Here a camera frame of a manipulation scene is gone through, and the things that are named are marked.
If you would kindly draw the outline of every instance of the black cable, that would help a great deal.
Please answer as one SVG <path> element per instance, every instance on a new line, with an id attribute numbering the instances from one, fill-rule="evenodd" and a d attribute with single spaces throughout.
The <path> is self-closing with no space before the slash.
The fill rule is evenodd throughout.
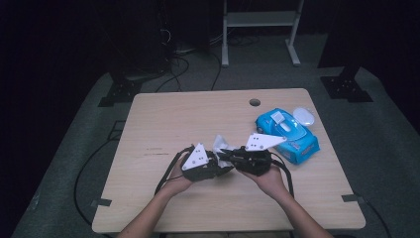
<path id="1" fill-rule="evenodd" d="M 245 0 L 242 0 L 241 4 L 239 5 L 238 9 L 236 10 L 236 12 L 248 12 L 250 10 L 251 4 L 253 3 L 253 0 L 250 0 L 248 2 L 248 6 L 243 9 L 243 6 L 245 4 Z M 231 28 L 231 30 L 228 32 L 228 37 L 229 35 L 235 31 L 236 28 Z M 217 47 L 222 45 L 221 41 L 223 39 L 223 34 L 220 34 L 217 38 L 210 40 L 210 46 L 211 47 Z"/>
<path id="2" fill-rule="evenodd" d="M 89 225 L 89 226 L 91 226 L 92 225 L 92 222 L 91 221 L 89 221 L 88 219 L 87 219 L 87 217 L 84 215 L 84 213 L 82 212 L 82 210 L 80 209 L 80 206 L 78 205 L 78 202 L 77 202 L 77 185 L 78 185 L 78 182 L 79 182 L 79 180 L 80 180 L 80 176 L 81 176 L 81 174 L 83 173 L 83 171 L 84 171 L 84 169 L 86 168 L 86 166 L 89 164 L 89 162 L 94 158 L 94 156 L 100 151 L 100 150 L 102 150 L 102 148 L 104 148 L 106 145 L 108 145 L 108 143 L 110 143 L 110 142 L 112 142 L 112 141 L 118 141 L 118 140 L 116 140 L 117 138 L 119 138 L 121 136 L 121 134 L 118 134 L 118 135 L 116 135 L 116 136 L 114 136 L 114 137 L 112 137 L 112 138 L 108 138 L 108 140 L 105 142 L 105 143 L 103 143 L 98 149 L 96 149 L 90 156 L 89 156 L 89 158 L 86 160 L 86 162 L 83 164 L 83 166 L 82 166 L 82 168 L 80 169 L 80 171 L 79 171 L 79 173 L 78 173 L 78 175 L 77 175 L 77 178 L 76 178 L 76 181 L 75 181 L 75 183 L 74 183 L 74 188 L 73 188 L 73 201 L 74 201 L 74 205 L 75 205 L 75 207 L 76 207 L 76 210 L 77 210 L 77 212 L 79 213 L 79 215 L 81 216 L 81 218 L 83 218 L 83 220 Z"/>
<path id="3" fill-rule="evenodd" d="M 194 146 L 191 146 L 191 147 L 183 149 L 181 152 L 176 153 L 175 157 L 172 159 L 166 171 L 164 172 L 163 177 L 160 179 L 159 183 L 157 184 L 157 188 L 155 189 L 155 195 L 158 193 L 158 191 L 160 191 L 164 183 L 168 181 L 167 177 L 169 176 L 170 172 L 172 172 L 173 167 L 175 166 L 176 162 L 178 162 L 179 158 L 181 158 L 182 154 L 186 152 L 191 152 L 193 150 L 194 150 Z"/>
<path id="4" fill-rule="evenodd" d="M 191 49 L 191 50 L 187 50 L 183 53 L 176 51 L 173 56 L 176 57 L 176 58 L 185 57 L 185 56 L 191 55 L 191 54 L 196 53 L 196 52 L 199 52 L 199 50 Z"/>
<path id="5" fill-rule="evenodd" d="M 211 88 L 210 88 L 210 91 L 213 91 L 214 85 L 216 84 L 216 81 L 217 81 L 217 79 L 219 78 L 219 75 L 220 75 L 220 71 L 222 70 L 222 63 L 220 62 L 219 58 L 214 53 L 210 53 L 210 54 L 213 55 L 214 58 L 216 58 L 217 64 L 219 65 L 219 69 L 217 71 L 216 78 L 214 79 L 213 84 L 211 85 Z"/>
<path id="6" fill-rule="evenodd" d="M 178 84 L 178 89 L 177 89 L 177 91 L 182 91 L 182 89 L 181 89 L 181 83 L 180 83 L 180 81 L 179 81 L 179 79 L 178 79 L 178 76 L 177 76 L 177 75 L 175 75 L 175 73 L 173 73 L 173 69 L 172 69 L 172 67 L 170 68 L 170 74 L 172 74 L 172 76 L 173 76 L 173 77 L 175 77 L 176 83 Z"/>
<path id="7" fill-rule="evenodd" d="M 259 36 L 254 36 L 256 40 L 253 40 L 251 37 L 233 37 L 229 39 L 229 46 L 230 47 L 236 47 L 236 48 L 245 48 L 250 45 L 256 44 L 260 41 Z M 236 44 L 232 43 L 232 40 L 235 39 L 238 42 Z"/>
<path id="8" fill-rule="evenodd" d="M 374 206 L 368 201 L 366 200 L 363 196 L 361 196 L 359 193 L 355 192 L 353 190 L 353 193 L 361 198 L 363 200 L 364 203 L 367 204 L 368 207 L 370 207 L 370 209 L 373 211 L 373 213 L 377 216 L 377 218 L 380 220 L 380 223 L 382 224 L 383 228 L 385 229 L 386 232 L 386 236 L 388 238 L 392 238 L 391 233 L 389 232 L 388 226 L 386 225 L 385 221 L 383 220 L 382 216 L 379 214 L 379 212 L 376 210 L 376 208 L 374 208 Z"/>
<path id="9" fill-rule="evenodd" d="M 123 129 L 124 128 L 117 128 L 119 123 L 126 123 L 126 120 L 117 120 L 117 121 L 114 122 L 114 125 L 112 126 L 111 131 L 108 133 L 108 137 L 107 137 L 108 141 L 119 141 L 120 140 L 120 138 L 118 138 L 118 137 L 116 138 L 115 136 L 114 137 L 112 136 L 114 132 L 118 132 L 119 133 L 118 136 L 121 136 L 123 134 Z"/>
<path id="10" fill-rule="evenodd" d="M 155 92 L 158 92 L 165 84 L 167 84 L 167 83 L 169 83 L 170 81 L 172 81 L 172 80 L 174 80 L 174 79 L 177 79 L 179 76 L 181 76 L 181 75 L 183 75 L 188 69 L 189 69 L 189 62 L 188 62 L 188 60 L 186 60 L 186 59 L 183 59 L 183 58 L 175 58 L 175 59 L 178 59 L 178 60 L 182 60 L 182 61 L 184 61 L 185 63 L 186 63 L 186 68 L 181 72 L 181 73 L 179 73 L 179 74 L 177 74 L 177 75 L 175 75 L 174 77 L 172 77 L 172 78 L 170 78 L 170 79 L 168 79 L 168 80 L 166 80 L 165 82 L 163 82 L 156 90 L 155 90 Z"/>
<path id="11" fill-rule="evenodd" d="M 166 181 L 179 179 L 179 178 L 181 178 L 181 177 L 183 177 L 183 176 L 178 176 L 178 177 L 174 177 L 174 178 L 168 178 Z"/>

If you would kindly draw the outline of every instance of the blue tissue box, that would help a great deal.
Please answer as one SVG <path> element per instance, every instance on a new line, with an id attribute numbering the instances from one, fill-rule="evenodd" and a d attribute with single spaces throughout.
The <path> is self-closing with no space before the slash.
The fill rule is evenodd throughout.
<path id="1" fill-rule="evenodd" d="M 320 148 L 316 136 L 308 128 L 302 126 L 305 123 L 299 122 L 295 117 L 284 110 L 275 108 L 259 116 L 256 124 L 259 133 L 287 138 L 286 142 L 279 144 L 275 149 L 288 161 L 299 165 Z"/>

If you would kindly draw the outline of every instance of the floor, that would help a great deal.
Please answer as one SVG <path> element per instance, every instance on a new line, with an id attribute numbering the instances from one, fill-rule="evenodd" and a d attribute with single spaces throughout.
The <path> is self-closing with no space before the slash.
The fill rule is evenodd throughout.
<path id="1" fill-rule="evenodd" d="M 230 65 L 225 68 L 220 68 L 220 46 L 211 49 L 214 55 L 198 52 L 175 59 L 172 73 L 180 74 L 178 82 L 165 83 L 173 77 L 167 73 L 143 83 L 141 93 L 157 89 L 169 92 L 306 88 L 351 187 L 365 199 L 361 209 L 367 226 L 361 230 L 331 233 L 386 237 L 385 229 L 389 229 L 392 237 L 418 236 L 419 135 L 386 94 L 380 80 L 363 68 L 356 80 L 373 102 L 350 103 L 329 97 L 320 77 L 338 75 L 342 69 L 317 68 L 326 36 L 296 38 L 296 50 L 302 61 L 300 67 L 292 65 L 284 39 L 285 36 L 260 37 L 248 47 L 230 47 Z M 118 142 L 107 142 L 107 137 L 116 121 L 127 118 L 131 106 L 130 102 L 117 102 L 109 107 L 98 107 L 111 86 L 112 79 L 106 73 L 98 78 L 85 98 L 13 237 L 103 237 L 94 233 L 89 223 L 118 147 Z M 77 211 L 74 199 L 85 220 Z M 229 237 L 241 235 L 281 237 L 279 233 L 270 233 L 271 236 L 229 234 Z"/>

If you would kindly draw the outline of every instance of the white tissue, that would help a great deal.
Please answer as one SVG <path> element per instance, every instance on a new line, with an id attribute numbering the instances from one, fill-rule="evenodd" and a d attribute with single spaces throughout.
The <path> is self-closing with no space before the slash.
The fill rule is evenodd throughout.
<path id="1" fill-rule="evenodd" d="M 217 153 L 223 153 L 220 149 L 226 149 L 226 150 L 232 151 L 235 149 L 239 149 L 239 147 L 230 146 L 226 142 L 225 138 L 223 138 L 221 135 L 217 135 L 216 138 L 214 139 L 213 153 L 216 155 L 219 167 L 220 168 L 232 167 L 233 166 L 232 163 L 220 160 L 219 156 L 217 155 Z"/>

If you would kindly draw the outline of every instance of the strap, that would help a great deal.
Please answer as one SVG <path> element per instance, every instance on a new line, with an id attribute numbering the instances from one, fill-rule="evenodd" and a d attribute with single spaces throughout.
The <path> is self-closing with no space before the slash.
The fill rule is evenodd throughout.
<path id="1" fill-rule="evenodd" d="M 294 197 L 293 182 L 291 181 L 291 173 L 290 173 L 289 169 L 287 168 L 287 166 L 285 164 L 282 164 L 277 160 L 272 160 L 271 162 L 273 164 L 275 164 L 276 166 L 280 167 L 284 171 L 284 173 L 286 174 L 287 186 L 289 188 L 289 193 L 291 194 L 291 196 Z"/>
<path id="2" fill-rule="evenodd" d="M 181 152 L 179 152 L 175 155 L 172 162 L 170 162 L 169 167 L 167 167 L 166 172 L 164 173 L 160 182 L 157 184 L 157 189 L 155 190 L 155 195 L 158 193 L 158 191 L 161 189 L 161 187 L 167 181 L 167 177 L 169 176 L 170 172 L 172 172 L 173 167 L 175 166 L 175 164 L 179 160 L 179 158 L 182 156 L 182 154 L 184 154 L 185 152 L 191 152 L 192 150 L 194 150 L 193 146 L 185 148 Z"/>

